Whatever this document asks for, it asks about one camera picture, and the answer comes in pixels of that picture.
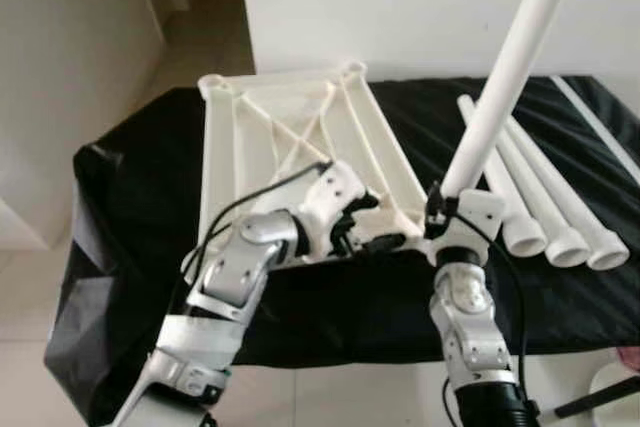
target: metal bracket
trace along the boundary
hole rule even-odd
[[[494,311],[482,268],[452,262],[438,271],[430,312],[440,332],[454,389],[489,380],[515,383]]]
[[[197,397],[202,395],[208,385],[220,390],[224,389],[225,382],[226,377],[222,372],[214,372],[202,366],[196,366],[156,348],[144,364],[138,381],[111,425],[112,427],[135,425],[135,422],[129,423],[130,417],[139,409],[139,402],[145,398],[147,389],[152,384],[163,384],[187,395],[193,396],[195,394]],[[196,411],[196,418],[198,416],[204,417],[204,412]],[[189,420],[193,418],[191,414],[188,416]]]
[[[296,224],[284,210],[245,217],[220,251],[206,254],[187,304],[248,324],[269,270],[293,258],[297,241]]]
[[[457,212],[476,225],[490,239],[495,239],[502,222],[504,201],[491,192],[468,189],[460,193]],[[487,242],[459,219],[444,219],[443,214],[430,216],[430,221],[444,222],[448,220],[446,231],[431,240],[427,249],[427,259],[431,265],[438,265],[438,252],[456,247],[474,252],[484,265],[488,258]]]

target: doorway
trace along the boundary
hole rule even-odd
[[[255,73],[244,0],[149,0],[166,50],[142,105],[206,74]]]

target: white 3d-printed part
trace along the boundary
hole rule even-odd
[[[329,72],[198,81],[206,102],[199,239],[232,201],[316,161],[344,160],[380,205],[357,212],[357,242],[388,233],[422,237],[426,195],[365,81],[352,63]],[[313,174],[230,214],[295,209]]]

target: robotic arm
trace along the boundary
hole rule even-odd
[[[469,225],[493,240],[503,208],[500,198],[481,190],[444,201],[437,185],[427,206],[427,235],[433,238],[428,257],[438,268],[429,310],[465,427],[539,425],[537,407],[520,389],[494,321],[482,268],[488,242]]]
[[[473,187],[559,2],[522,1],[478,100],[478,120],[465,131],[442,189],[436,186],[429,195],[424,251],[438,269],[430,313],[465,427],[538,425],[494,322],[482,269],[503,207],[493,194]],[[294,259],[315,262],[332,250],[349,251],[345,236],[353,226],[351,212],[373,206],[375,200],[351,168],[336,162],[295,211],[234,222],[224,247],[204,251],[184,313],[165,318],[156,348],[113,427],[214,425],[200,406],[214,405],[224,391],[269,271]]]
[[[488,244],[456,217],[463,215],[494,238],[502,202],[479,190],[465,190],[453,203],[437,190],[429,199],[426,255],[438,267],[430,312],[463,423],[537,425],[493,319],[494,303],[481,267]],[[351,213],[375,205],[353,170],[338,161],[295,211],[250,214],[235,221],[224,246],[205,251],[183,313],[165,317],[156,347],[112,426],[215,425],[207,410],[225,390],[270,270],[344,252],[341,242],[353,225]]]
[[[375,205],[351,167],[338,161],[294,212],[235,221],[219,251],[205,250],[184,313],[165,317],[156,347],[112,427],[215,425],[205,409],[225,389],[269,271],[296,259],[314,262],[344,252],[351,213]]]

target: white pipe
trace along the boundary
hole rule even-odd
[[[522,0],[482,95],[478,115],[465,131],[442,182],[442,195],[471,188],[529,76],[560,0]]]
[[[469,125],[474,111],[471,97],[458,97],[458,108],[465,124]],[[491,191],[505,201],[502,239],[507,250],[516,257],[533,257],[544,251],[547,247],[547,237],[538,221],[529,214],[518,188],[495,148],[484,164],[484,175]]]
[[[556,205],[560,207],[564,217],[589,244],[592,253],[587,260],[587,265],[595,270],[605,270],[624,264],[629,258],[629,249],[620,240],[618,234],[602,225],[515,119],[510,118],[507,121],[506,130]]]
[[[549,263],[555,267],[574,267],[587,260],[591,253],[589,246],[580,233],[564,219],[540,179],[506,132],[498,137],[498,150],[529,211],[540,222],[549,239],[544,251]]]

